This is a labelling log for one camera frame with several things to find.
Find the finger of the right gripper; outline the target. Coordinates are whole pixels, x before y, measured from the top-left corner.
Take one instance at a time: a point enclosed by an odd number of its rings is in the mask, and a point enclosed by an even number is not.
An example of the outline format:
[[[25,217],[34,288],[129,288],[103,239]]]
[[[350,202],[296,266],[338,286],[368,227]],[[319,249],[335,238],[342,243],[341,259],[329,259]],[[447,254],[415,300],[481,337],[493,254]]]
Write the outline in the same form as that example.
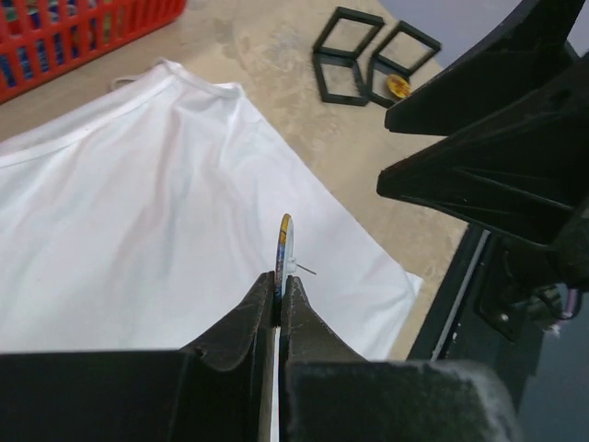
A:
[[[393,133],[450,135],[544,86],[579,56],[583,0],[527,0],[445,70],[387,110]]]

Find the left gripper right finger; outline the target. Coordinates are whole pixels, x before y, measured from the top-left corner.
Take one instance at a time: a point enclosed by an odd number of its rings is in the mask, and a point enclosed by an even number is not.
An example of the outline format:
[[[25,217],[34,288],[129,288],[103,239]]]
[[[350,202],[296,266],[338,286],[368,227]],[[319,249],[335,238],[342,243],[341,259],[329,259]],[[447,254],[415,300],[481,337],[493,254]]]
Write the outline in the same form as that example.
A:
[[[370,362],[312,309],[300,278],[282,299],[282,441],[521,441],[511,396],[471,361]]]

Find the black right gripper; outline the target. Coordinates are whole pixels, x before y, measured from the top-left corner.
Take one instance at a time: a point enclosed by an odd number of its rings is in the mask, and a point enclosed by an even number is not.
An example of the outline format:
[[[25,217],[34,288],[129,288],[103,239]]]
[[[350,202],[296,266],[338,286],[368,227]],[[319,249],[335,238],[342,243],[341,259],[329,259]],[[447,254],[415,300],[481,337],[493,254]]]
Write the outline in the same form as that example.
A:
[[[384,169],[377,193],[493,232],[475,311],[510,342],[578,314],[588,289],[588,58]]]

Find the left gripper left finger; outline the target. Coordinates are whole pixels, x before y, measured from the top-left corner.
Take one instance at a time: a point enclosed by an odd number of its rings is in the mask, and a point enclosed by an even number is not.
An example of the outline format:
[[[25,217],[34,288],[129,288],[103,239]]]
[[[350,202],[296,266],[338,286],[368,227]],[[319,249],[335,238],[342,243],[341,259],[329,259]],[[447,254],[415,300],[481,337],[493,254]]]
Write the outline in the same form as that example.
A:
[[[267,441],[273,273],[178,350],[3,355],[5,441]]]

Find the round pin brooch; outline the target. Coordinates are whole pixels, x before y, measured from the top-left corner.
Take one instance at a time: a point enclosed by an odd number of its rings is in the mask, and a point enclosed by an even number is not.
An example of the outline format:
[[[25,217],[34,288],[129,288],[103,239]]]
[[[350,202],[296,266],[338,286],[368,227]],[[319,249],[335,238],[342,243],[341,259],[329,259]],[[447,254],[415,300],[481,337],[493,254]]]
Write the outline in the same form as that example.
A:
[[[274,298],[281,300],[286,291],[287,278],[297,270],[316,275],[313,270],[298,264],[294,256],[294,222],[289,214],[284,214],[277,241],[275,270],[274,270]]]

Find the white shirt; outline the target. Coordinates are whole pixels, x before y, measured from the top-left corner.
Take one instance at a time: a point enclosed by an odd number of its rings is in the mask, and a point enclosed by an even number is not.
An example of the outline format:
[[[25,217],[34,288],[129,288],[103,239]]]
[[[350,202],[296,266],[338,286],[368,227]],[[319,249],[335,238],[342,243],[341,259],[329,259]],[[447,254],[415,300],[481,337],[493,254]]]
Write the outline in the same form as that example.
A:
[[[1,144],[1,349],[178,348],[273,269],[284,215],[313,309],[383,359],[422,285],[237,83],[161,59]]]

